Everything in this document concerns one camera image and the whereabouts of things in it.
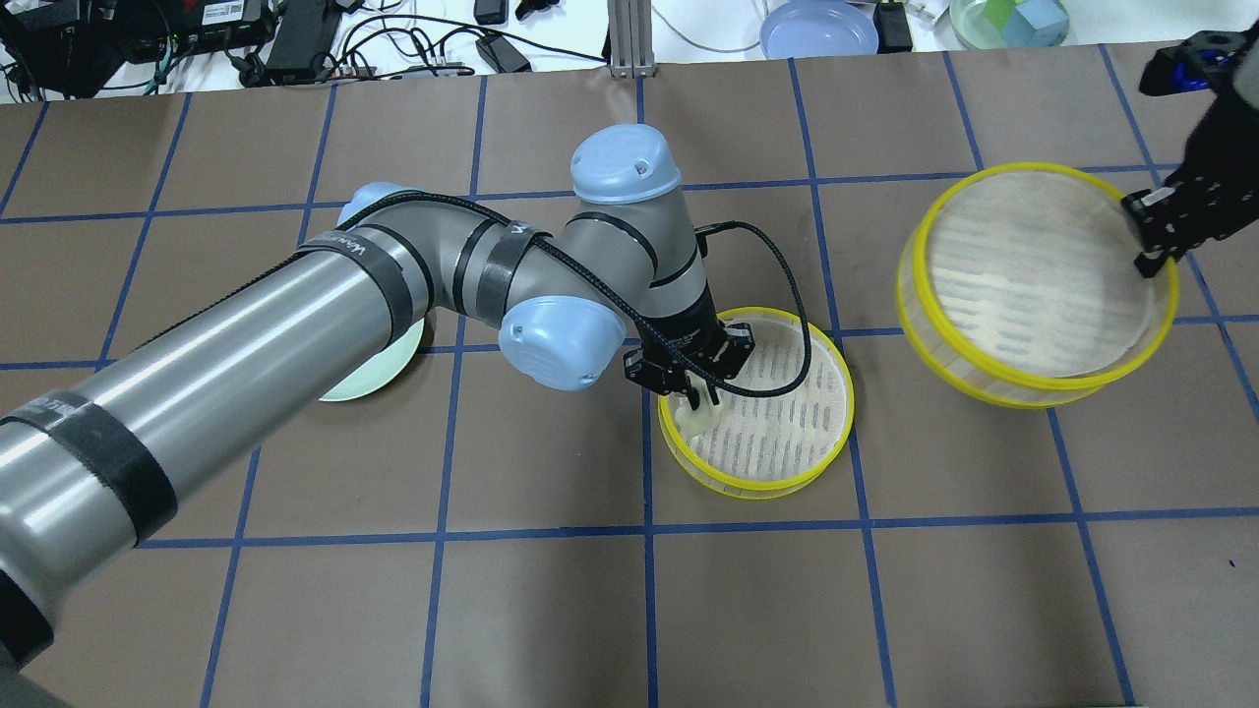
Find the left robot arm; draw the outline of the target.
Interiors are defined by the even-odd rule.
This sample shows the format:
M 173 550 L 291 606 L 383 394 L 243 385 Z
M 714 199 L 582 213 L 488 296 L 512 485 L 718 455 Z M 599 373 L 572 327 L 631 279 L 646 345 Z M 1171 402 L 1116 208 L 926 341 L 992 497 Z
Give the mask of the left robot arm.
M 466 199 L 361 188 L 345 219 L 88 380 L 3 418 L 3 664 L 53 644 L 65 597 L 212 476 L 436 309 L 495 328 L 541 385 L 593 385 L 635 323 L 635 384 L 697 401 L 754 349 L 721 323 L 667 140 L 640 123 L 572 152 L 562 233 Z

